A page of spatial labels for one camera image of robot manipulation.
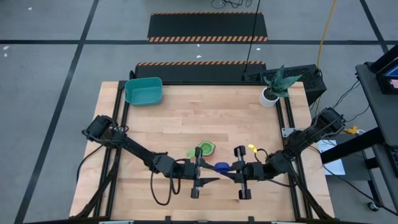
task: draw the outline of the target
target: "white pot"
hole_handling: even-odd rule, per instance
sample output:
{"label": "white pot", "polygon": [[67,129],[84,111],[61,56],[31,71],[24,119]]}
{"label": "white pot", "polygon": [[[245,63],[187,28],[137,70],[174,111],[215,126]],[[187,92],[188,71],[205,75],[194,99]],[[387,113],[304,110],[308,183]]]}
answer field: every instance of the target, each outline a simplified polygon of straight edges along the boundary
{"label": "white pot", "polygon": [[262,106],[265,106],[266,108],[271,108],[273,106],[275,106],[276,102],[279,100],[279,97],[276,98],[275,100],[268,100],[265,96],[264,96],[264,91],[267,89],[267,87],[265,87],[260,95],[260,104]]}

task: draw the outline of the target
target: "gray floor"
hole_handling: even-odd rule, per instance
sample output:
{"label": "gray floor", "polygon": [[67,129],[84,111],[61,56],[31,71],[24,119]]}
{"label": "gray floor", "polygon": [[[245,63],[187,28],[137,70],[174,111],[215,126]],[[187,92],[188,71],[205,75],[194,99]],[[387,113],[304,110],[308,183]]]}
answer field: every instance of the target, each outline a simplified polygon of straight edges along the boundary
{"label": "gray floor", "polygon": [[[332,0],[263,0],[270,40],[320,40]],[[384,40],[398,40],[396,0],[366,0]],[[0,40],[79,40],[93,0],[0,0]],[[219,11],[255,11],[250,8]],[[145,40],[152,12],[217,11],[210,0],[100,0],[88,40]],[[327,40],[377,40],[360,1],[338,1]],[[85,45],[55,129],[25,222],[67,218],[75,190],[76,168],[86,141],[80,131],[93,117],[102,81],[122,80],[138,62],[245,60],[248,45]],[[12,223],[32,175],[77,45],[0,44],[0,222]],[[321,69],[328,91],[320,108],[334,105],[355,82],[354,66],[383,54],[380,45],[325,45]],[[317,45],[254,45],[251,60],[269,69],[313,64]],[[337,107],[347,119],[368,103],[362,89]],[[375,127],[370,110],[348,124]],[[392,208],[378,170],[384,202]],[[370,194],[367,183],[356,186]],[[346,184],[328,178],[336,217],[367,223],[396,223],[397,218],[366,208],[365,198]]]}

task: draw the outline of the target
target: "snake plant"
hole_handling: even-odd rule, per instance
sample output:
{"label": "snake plant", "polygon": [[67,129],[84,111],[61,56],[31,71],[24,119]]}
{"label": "snake plant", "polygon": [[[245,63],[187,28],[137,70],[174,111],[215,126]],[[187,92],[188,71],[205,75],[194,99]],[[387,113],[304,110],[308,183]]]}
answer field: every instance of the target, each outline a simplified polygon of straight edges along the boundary
{"label": "snake plant", "polygon": [[269,93],[277,97],[288,97],[287,89],[291,87],[302,75],[284,78],[285,67],[282,65],[271,80],[264,77],[268,84]]}

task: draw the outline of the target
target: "desk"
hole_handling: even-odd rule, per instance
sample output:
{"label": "desk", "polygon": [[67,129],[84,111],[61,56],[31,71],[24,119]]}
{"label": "desk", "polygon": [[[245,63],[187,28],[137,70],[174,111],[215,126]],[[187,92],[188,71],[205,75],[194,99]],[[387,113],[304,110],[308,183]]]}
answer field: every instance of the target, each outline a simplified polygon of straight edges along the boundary
{"label": "desk", "polygon": [[[112,115],[117,87],[118,82],[103,82],[95,116]],[[236,161],[233,149],[238,145],[254,144],[268,153],[275,152],[282,149],[277,112],[275,108],[264,108],[259,104],[262,89],[263,86],[166,85],[162,104],[129,107],[127,134],[149,150],[168,151],[176,159],[185,157],[187,151],[202,140],[211,141],[216,144],[216,152],[207,160],[210,164]],[[296,127],[308,127],[311,116],[302,83],[292,86],[289,93]],[[97,147],[97,143],[88,142],[85,156]],[[83,164],[70,215],[76,215],[98,188],[103,158],[104,150]],[[255,161],[254,154],[247,150],[245,160]],[[302,160],[309,191],[333,216],[319,154],[305,150]],[[201,188],[199,199],[190,198],[192,181],[183,180],[180,194],[172,195],[170,204],[163,207],[155,203],[150,193],[148,168],[129,152],[122,151],[111,218],[165,220],[165,216],[171,216],[172,220],[247,221],[248,216],[254,216],[256,221],[294,220],[290,190],[286,187],[272,182],[250,181],[248,187],[252,199],[238,200],[239,184],[208,170],[202,169],[201,175],[217,176],[221,180]],[[287,175],[279,175],[275,180],[288,182]],[[163,175],[154,176],[155,194],[161,202],[166,201],[168,188],[168,179]],[[103,197],[107,198],[108,193],[105,192]],[[104,206],[102,208],[100,215],[104,214]]]}
{"label": "desk", "polygon": [[368,69],[368,65],[357,65],[355,69],[378,127],[322,153],[322,162],[326,164],[354,152],[372,147],[376,157],[367,159],[367,161],[377,164],[380,167],[392,202],[396,210],[398,210],[398,178],[392,170],[387,155],[388,149],[383,146],[384,143],[390,146],[398,146],[398,122],[396,119],[398,95],[382,94],[379,84],[376,81],[376,74]]}

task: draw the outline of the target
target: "wooden tabletop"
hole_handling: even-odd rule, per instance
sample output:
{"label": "wooden tabletop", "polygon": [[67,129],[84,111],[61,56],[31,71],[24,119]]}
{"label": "wooden tabletop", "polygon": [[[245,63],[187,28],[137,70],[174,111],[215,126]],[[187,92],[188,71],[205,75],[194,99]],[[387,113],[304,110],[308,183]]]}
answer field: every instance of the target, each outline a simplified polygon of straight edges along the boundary
{"label": "wooden tabletop", "polygon": [[[103,82],[94,116],[112,115],[117,82]],[[129,107],[127,132],[139,144],[150,151],[169,152],[175,159],[186,157],[187,152],[202,141],[216,145],[215,154],[207,159],[216,162],[237,161],[233,149],[253,144],[268,153],[282,149],[276,108],[264,108],[259,104],[263,86],[164,86],[162,104],[147,107]],[[311,123],[307,99],[302,83],[289,89],[290,102],[297,128]],[[123,104],[119,111],[120,123]],[[98,147],[88,142],[85,156]],[[265,155],[259,152],[259,159]],[[82,166],[70,215],[76,215],[89,201],[100,179],[104,149],[90,157]],[[248,149],[246,162],[255,161]],[[309,191],[329,215],[333,214],[329,191],[320,156],[313,150],[302,153],[303,167]],[[150,170],[143,162],[123,150],[114,198],[112,219],[115,220],[227,220],[245,221],[254,216],[256,221],[292,221],[294,213],[290,190],[272,182],[248,182],[251,200],[239,200],[240,184],[213,171],[202,169],[202,177],[220,177],[221,180],[206,184],[200,189],[199,199],[190,198],[192,181],[183,180],[181,192],[172,195],[167,206],[157,205],[150,192]],[[274,180],[287,184],[287,175]],[[154,191],[165,202],[169,191],[169,179],[162,174],[154,176]],[[301,214],[305,216],[302,195]],[[104,203],[101,214],[104,214]]]}

